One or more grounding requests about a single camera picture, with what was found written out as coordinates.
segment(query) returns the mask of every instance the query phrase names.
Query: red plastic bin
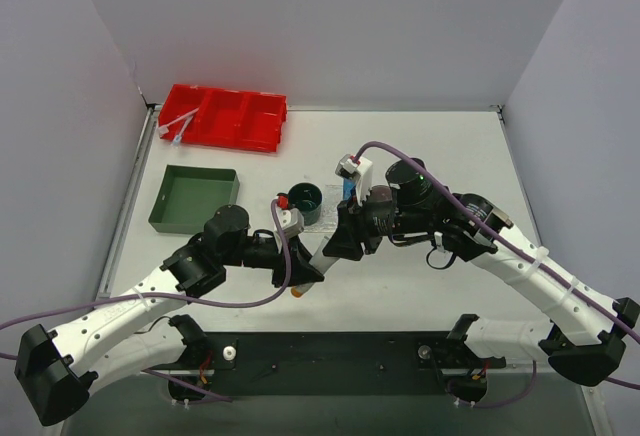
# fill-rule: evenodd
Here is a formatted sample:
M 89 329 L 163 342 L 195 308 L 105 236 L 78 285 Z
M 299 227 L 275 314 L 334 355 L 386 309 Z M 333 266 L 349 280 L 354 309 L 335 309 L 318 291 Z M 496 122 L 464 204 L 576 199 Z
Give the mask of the red plastic bin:
M 196 108 L 195 118 L 182 135 L 185 144 L 275 152 L 287 119 L 285 96 L 174 84 L 158 125 Z M 161 138 L 173 140 L 182 125 L 179 121 L 169 126 Z

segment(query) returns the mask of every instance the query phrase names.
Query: bolt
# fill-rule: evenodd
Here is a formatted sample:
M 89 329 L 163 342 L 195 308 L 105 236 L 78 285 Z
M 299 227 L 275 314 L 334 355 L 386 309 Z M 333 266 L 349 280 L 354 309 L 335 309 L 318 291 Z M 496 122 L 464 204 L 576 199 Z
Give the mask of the bolt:
M 422 345 L 418 348 L 418 357 L 420 359 L 429 359 L 431 357 L 431 348 L 426 345 Z
M 233 361 L 234 359 L 236 359 L 236 348 L 234 348 L 233 346 L 226 346 L 222 350 L 222 357 L 225 361 Z

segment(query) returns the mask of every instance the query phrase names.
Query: white table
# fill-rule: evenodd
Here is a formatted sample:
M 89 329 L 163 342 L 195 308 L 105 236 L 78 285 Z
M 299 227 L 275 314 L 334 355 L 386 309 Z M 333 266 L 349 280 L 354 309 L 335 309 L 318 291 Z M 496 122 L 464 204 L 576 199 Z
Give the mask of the white table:
M 120 294 L 145 277 L 187 237 L 159 234 L 147 219 L 167 164 L 233 168 L 240 179 L 237 204 L 250 213 L 253 229 L 273 227 L 269 203 L 280 191 L 309 181 L 321 189 L 341 184 L 338 160 L 366 141 L 390 143 L 423 159 L 455 192 L 481 194 L 506 211 L 535 239 L 525 197 L 496 113 L 290 111 L 276 154 L 211 147 L 171 147 L 153 136 L 126 239 L 111 282 Z M 366 157 L 375 166 L 374 183 L 395 161 L 377 149 Z M 302 235 L 313 252 L 323 234 Z M 374 331 L 446 330 L 463 313 L 496 319 L 542 318 L 542 314 L 492 275 L 458 261 L 447 271 L 425 264 L 429 247 L 394 248 L 383 242 L 359 263 L 338 262 L 324 283 L 305 297 L 286 292 L 260 308 L 218 309 L 190 305 L 208 331 Z M 274 291 L 267 270 L 227 268 L 227 282 L 207 295 L 218 301 L 252 301 Z

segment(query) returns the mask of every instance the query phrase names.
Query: green tray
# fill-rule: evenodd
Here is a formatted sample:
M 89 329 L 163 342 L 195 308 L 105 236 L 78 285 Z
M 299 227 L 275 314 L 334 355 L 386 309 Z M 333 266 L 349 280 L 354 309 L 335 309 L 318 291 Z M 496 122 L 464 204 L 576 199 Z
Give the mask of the green tray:
M 236 202 L 239 188 L 233 169 L 169 165 L 149 224 L 159 233 L 199 233 L 220 206 Z

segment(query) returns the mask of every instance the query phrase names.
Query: wall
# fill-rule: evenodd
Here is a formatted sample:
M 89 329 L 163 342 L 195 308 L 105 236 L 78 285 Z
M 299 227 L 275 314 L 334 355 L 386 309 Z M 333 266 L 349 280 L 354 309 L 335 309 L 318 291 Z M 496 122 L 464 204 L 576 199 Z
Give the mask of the wall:
M 0 28 L 6 321 L 94 296 L 145 108 L 91 0 L 0 0 Z M 3 331 L 1 351 L 27 327 Z M 40 430 L 0 361 L 0 434 Z
M 565 0 L 505 111 L 543 242 L 588 284 L 640 301 L 640 0 Z M 617 376 L 640 382 L 633 347 Z M 603 384 L 618 435 L 638 393 Z
M 298 105 L 503 103 L 562 0 L 93 0 L 149 101 L 174 82 Z

